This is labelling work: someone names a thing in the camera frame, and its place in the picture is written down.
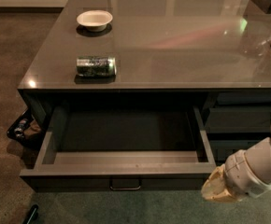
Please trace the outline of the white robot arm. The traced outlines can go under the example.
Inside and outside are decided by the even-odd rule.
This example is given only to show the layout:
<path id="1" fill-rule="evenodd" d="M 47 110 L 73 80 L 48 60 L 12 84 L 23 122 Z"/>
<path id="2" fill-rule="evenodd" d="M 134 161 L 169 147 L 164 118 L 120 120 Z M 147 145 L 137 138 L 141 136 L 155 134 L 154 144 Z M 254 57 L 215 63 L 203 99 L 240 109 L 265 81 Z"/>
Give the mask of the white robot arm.
<path id="1" fill-rule="evenodd" d="M 258 198 L 271 190 L 271 136 L 247 150 L 230 155 L 214 169 L 201 189 L 214 203 L 235 203 Z"/>

